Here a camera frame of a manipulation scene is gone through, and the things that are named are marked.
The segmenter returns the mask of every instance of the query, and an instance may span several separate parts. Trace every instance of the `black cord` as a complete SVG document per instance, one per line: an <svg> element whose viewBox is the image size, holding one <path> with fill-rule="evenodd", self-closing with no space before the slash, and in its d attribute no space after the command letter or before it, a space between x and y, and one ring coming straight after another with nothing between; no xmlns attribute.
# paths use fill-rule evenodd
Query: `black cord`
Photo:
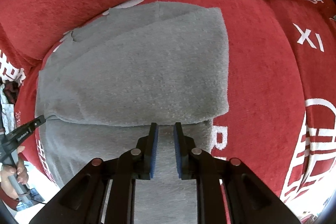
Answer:
<svg viewBox="0 0 336 224"><path fill-rule="evenodd" d="M35 202L37 202L37 203L39 203L39 204L47 205L46 203L43 203L43 202L41 202L41 201L37 201L37 200L35 200L35 199L33 199L33 198L31 198L31 200L32 200L32 201L35 201Z"/></svg>

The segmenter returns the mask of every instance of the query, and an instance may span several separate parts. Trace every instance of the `metal screw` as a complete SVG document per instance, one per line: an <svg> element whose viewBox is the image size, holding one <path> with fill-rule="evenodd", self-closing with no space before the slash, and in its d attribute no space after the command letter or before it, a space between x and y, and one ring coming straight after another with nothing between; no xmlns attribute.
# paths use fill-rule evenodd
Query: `metal screw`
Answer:
<svg viewBox="0 0 336 224"><path fill-rule="evenodd" d="M131 154L132 154L133 156L140 155L140 153L141 153L141 150L140 150L139 148L133 148L133 149L131 150Z"/></svg>
<svg viewBox="0 0 336 224"><path fill-rule="evenodd" d="M93 166L99 166L99 165L101 165L101 163L102 163L102 160L100 158L95 158L91 161L91 164Z"/></svg>
<svg viewBox="0 0 336 224"><path fill-rule="evenodd" d="M200 155L202 153L202 149L195 147L191 150L191 153L193 153L194 155Z"/></svg>
<svg viewBox="0 0 336 224"><path fill-rule="evenodd" d="M240 161L240 159L232 158L232 159L230 159L230 163L234 166L239 166L241 164L241 161Z"/></svg>

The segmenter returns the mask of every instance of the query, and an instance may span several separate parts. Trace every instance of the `gray towel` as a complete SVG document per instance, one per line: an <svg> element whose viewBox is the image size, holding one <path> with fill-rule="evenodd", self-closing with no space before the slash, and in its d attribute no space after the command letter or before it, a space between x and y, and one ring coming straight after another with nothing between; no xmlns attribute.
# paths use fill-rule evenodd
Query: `gray towel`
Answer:
<svg viewBox="0 0 336 224"><path fill-rule="evenodd" d="M49 169L65 185L92 158L135 147L161 126L156 172L137 182L135 223L196 223L196 185L176 171L172 125L210 152L228 111L228 40L218 8L156 2L110 9L69 32L39 75L36 115Z"/></svg>
<svg viewBox="0 0 336 224"><path fill-rule="evenodd" d="M160 2L110 9L50 56L36 114L110 126L198 123L227 112L227 69L220 9Z"/></svg>

